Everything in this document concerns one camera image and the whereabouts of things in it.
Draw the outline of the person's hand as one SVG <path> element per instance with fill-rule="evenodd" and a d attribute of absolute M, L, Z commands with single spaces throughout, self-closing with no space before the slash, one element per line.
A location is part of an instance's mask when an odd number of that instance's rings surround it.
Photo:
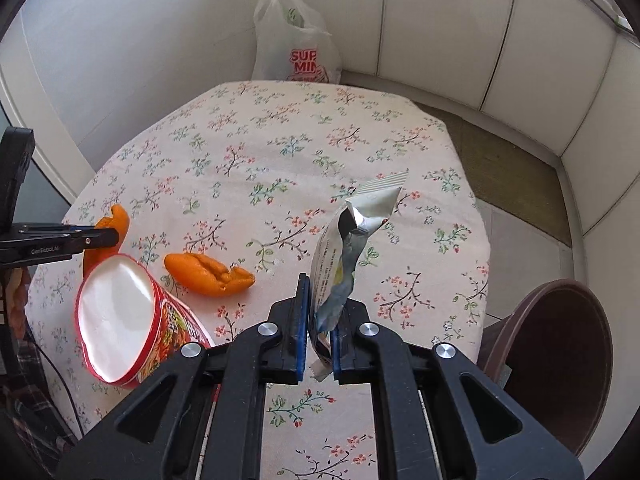
<path fill-rule="evenodd" d="M 5 270 L 1 272 L 1 277 L 4 283 L 9 328 L 16 339 L 22 340 L 27 330 L 25 308 L 28 303 L 29 270 L 27 268 Z"/>

